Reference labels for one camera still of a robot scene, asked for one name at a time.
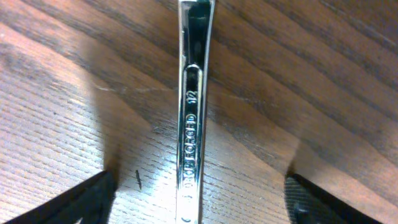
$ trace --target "black object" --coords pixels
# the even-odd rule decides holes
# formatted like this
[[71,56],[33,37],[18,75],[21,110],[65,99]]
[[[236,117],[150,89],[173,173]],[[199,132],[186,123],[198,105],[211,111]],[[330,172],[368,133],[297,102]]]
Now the black object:
[[117,185],[102,171],[51,201],[5,224],[105,224]]
[[293,224],[379,223],[298,174],[285,179],[285,202]]

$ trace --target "wood grain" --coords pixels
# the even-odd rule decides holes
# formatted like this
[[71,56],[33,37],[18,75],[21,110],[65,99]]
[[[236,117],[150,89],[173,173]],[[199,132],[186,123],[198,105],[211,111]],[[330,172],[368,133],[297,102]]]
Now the wood grain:
[[[361,2],[217,1],[205,223],[288,223],[289,166],[396,223],[398,2]],[[109,222],[172,223],[177,1],[0,0],[0,22],[0,222],[118,163]]]

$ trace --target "scratch on wood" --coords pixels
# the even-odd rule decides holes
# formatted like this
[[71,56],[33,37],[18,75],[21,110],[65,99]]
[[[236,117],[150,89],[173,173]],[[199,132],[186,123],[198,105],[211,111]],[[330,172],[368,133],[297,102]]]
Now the scratch on wood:
[[138,181],[139,189],[141,190],[142,189],[142,184],[141,184],[141,179],[139,178],[138,170],[136,170],[136,178],[137,178],[137,181]]

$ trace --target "shiny metal tool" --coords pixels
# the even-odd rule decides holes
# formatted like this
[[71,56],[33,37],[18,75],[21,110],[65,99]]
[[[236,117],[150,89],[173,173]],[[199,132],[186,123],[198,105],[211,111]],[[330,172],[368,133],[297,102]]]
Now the shiny metal tool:
[[179,0],[180,94],[176,223],[198,223],[205,143],[206,88],[215,0]]

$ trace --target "wooden surface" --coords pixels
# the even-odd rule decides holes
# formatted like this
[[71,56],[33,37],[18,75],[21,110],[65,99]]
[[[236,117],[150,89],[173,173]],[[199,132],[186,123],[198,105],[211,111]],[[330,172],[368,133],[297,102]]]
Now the wooden surface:
[[[291,163],[397,223],[397,11],[217,1],[205,223],[288,223]],[[177,0],[0,0],[0,18],[0,222],[119,164],[109,222],[172,223]]]

